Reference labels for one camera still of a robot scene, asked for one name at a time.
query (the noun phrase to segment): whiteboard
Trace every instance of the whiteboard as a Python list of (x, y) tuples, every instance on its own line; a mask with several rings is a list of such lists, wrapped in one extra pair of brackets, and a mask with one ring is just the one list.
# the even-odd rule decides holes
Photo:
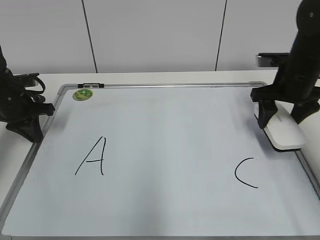
[[(320, 235), (319, 198), (296, 154), (259, 129), (250, 87), (104, 88), (85, 101), (75, 91), (3, 235)], [(257, 188), (235, 177), (247, 158), (236, 174)]]

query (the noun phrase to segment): whiteboard eraser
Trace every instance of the whiteboard eraser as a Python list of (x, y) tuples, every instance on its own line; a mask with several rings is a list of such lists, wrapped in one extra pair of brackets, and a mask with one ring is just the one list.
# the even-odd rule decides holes
[[(273, 148), (279, 152), (296, 151), (306, 144), (306, 137), (290, 113), (276, 102), (278, 109), (263, 129)], [(254, 115), (259, 118), (259, 105), (254, 106)]]

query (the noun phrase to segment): green sticker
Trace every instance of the green sticker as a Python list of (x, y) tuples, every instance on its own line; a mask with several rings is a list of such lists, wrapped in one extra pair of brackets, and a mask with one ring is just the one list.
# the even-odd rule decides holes
[(80, 90), (76, 91), (72, 95), (72, 97), (76, 101), (85, 101), (85, 100), (88, 100), (89, 98), (91, 98), (93, 94), (94, 94), (94, 92), (91, 91), (90, 89), (80, 89)]

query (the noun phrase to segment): black marker writing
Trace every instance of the black marker writing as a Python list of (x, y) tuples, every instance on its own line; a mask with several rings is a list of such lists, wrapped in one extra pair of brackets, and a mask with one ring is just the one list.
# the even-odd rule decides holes
[(254, 189), (257, 189), (257, 188), (258, 188), (257, 186), (252, 186), (252, 185), (250, 185), (250, 184), (242, 181), (242, 180), (241, 180), (240, 178), (238, 178), (238, 176), (237, 176), (237, 169), (238, 169), (238, 167), (239, 167), (243, 162), (245, 162), (245, 161), (247, 161), (247, 160), (249, 160), (249, 159), (254, 159), (254, 158), (253, 158), (253, 157), (249, 157), (249, 158), (246, 158), (245, 160), (242, 160), (242, 161), (238, 164), (238, 166), (236, 166), (236, 168), (235, 168), (235, 170), (234, 170), (234, 175), (235, 175), (235, 178), (238, 179), (241, 183), (243, 183), (243, 184), (245, 184), (245, 185), (247, 185), (247, 186), (249, 186), (249, 187), (252, 187), (252, 188), (254, 188)]
[[(102, 149), (102, 154), (101, 154), (101, 159), (98, 160), (87, 160), (87, 158), (89, 157), (89, 155), (91, 154), (91, 152), (95, 149), (95, 147), (98, 145), (98, 143), (100, 142), (100, 140), (103, 139), (103, 149)], [(84, 162), (86, 163), (95, 163), (95, 162), (100, 162), (100, 172), (101, 175), (104, 175), (104, 172), (102, 170), (102, 163), (104, 161), (104, 152), (105, 152), (105, 147), (106, 147), (106, 143), (107, 143), (107, 139), (105, 137), (100, 137), (99, 140), (95, 143), (95, 145), (93, 146), (93, 148), (89, 151), (89, 153), (87, 154), (87, 156), (84, 158), (84, 160), (81, 162), (81, 164), (79, 165), (79, 167), (77, 168), (77, 170), (75, 171), (74, 175), (77, 175), (79, 169), (81, 168), (81, 166), (84, 164)]]

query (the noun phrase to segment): white wall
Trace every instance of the white wall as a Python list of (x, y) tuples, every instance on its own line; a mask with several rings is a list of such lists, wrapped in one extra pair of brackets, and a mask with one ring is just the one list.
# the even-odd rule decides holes
[[(227, 0), (217, 70), (288, 52), (301, 0)], [(84, 0), (100, 73), (213, 71), (226, 0)], [(0, 45), (14, 73), (93, 73), (81, 0), (1, 0)]]
[(99, 73), (212, 71), (225, 0), (86, 0)]
[(80, 0), (1, 0), (0, 45), (14, 73), (94, 73)]
[(254, 70), (258, 53), (290, 52), (301, 0), (227, 0), (217, 70)]

